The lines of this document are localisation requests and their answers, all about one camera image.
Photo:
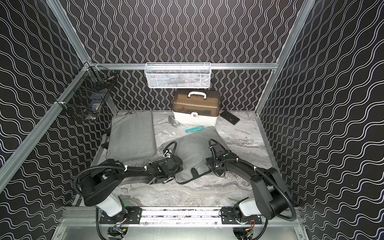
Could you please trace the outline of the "grey laptop bag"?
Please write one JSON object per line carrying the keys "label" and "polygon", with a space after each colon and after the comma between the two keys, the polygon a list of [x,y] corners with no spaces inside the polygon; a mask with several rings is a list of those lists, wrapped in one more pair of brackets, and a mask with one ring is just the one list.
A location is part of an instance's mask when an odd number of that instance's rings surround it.
{"label": "grey laptop bag", "polygon": [[183,170],[175,176],[178,184],[187,184],[211,172],[206,161],[212,157],[212,152],[209,149],[210,139],[219,142],[227,150],[229,149],[215,127],[207,127],[204,130],[189,133],[176,139],[175,155],[183,161]]}
{"label": "grey laptop bag", "polygon": [[157,153],[157,144],[150,111],[112,118],[106,159],[121,163],[141,161]]}

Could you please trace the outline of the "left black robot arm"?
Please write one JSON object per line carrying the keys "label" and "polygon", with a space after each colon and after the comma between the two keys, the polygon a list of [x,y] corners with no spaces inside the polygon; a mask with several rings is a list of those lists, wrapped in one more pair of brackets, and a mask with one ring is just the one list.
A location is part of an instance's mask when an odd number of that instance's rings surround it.
{"label": "left black robot arm", "polygon": [[176,156],[177,142],[169,143],[163,150],[164,159],[142,167],[132,167],[108,159],[97,166],[79,172],[73,179],[74,191],[84,199],[87,207],[96,207],[108,217],[125,213],[122,201],[113,191],[122,182],[129,184],[165,184],[183,170],[183,161]]}

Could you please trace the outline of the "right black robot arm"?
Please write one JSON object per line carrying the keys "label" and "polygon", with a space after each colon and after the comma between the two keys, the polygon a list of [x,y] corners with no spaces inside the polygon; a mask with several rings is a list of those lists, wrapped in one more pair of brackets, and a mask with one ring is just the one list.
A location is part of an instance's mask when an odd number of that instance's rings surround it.
{"label": "right black robot arm", "polygon": [[234,206],[238,221],[254,215],[261,215],[267,220],[279,217],[294,222],[297,219],[292,197],[275,168],[257,167],[214,139],[209,140],[209,149],[212,156],[207,158],[207,166],[216,176],[222,178],[230,172],[251,185],[253,198],[243,199]]}

